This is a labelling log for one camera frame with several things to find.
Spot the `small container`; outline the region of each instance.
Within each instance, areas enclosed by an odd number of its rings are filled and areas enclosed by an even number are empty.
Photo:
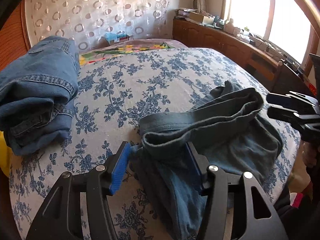
[[[249,29],[248,29],[248,27],[244,27],[243,35],[244,35],[244,36],[249,36]]]

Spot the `denim fabric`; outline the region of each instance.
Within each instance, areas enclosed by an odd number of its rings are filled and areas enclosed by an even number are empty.
[[[193,187],[186,142],[192,141],[209,163],[238,175],[250,171],[261,184],[282,150],[276,129],[258,115],[261,95],[254,88],[239,89],[226,81],[188,112],[156,113],[139,121],[142,147],[132,147],[132,164],[174,239],[199,229],[206,200]]]
[[[74,41],[50,36],[0,72],[0,130],[15,155],[68,137],[79,68]]]

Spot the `person's hand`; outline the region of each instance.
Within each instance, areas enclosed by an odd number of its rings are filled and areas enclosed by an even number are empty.
[[[317,165],[317,154],[320,151],[320,146],[315,147],[313,144],[304,142],[302,148],[302,160],[308,168],[313,168]]]

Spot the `blue flower pattern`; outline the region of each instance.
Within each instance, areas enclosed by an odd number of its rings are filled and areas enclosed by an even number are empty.
[[[255,87],[263,96],[268,93],[244,69],[212,49],[151,50],[83,66],[68,139],[32,156],[12,158],[9,188],[21,237],[27,236],[38,208],[62,172],[76,175],[90,171],[116,153],[123,140],[139,143],[140,118],[158,112],[187,111],[226,80],[243,88]],[[267,105],[260,112],[264,117],[266,109]],[[263,185],[274,202],[292,169],[300,135],[287,123],[270,122],[284,142]],[[130,164],[116,196],[119,198],[108,200],[118,239],[170,239]],[[82,201],[81,223],[84,239],[89,240],[85,206]]]

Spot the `bright window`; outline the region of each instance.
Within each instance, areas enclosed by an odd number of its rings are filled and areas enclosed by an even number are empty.
[[[240,28],[264,36],[269,16],[270,0],[231,0],[230,18]]]
[[[276,0],[269,41],[302,63],[309,35],[310,22],[296,2]]]
[[[226,1],[225,19],[270,41],[300,64],[306,54],[310,22],[294,0]]]

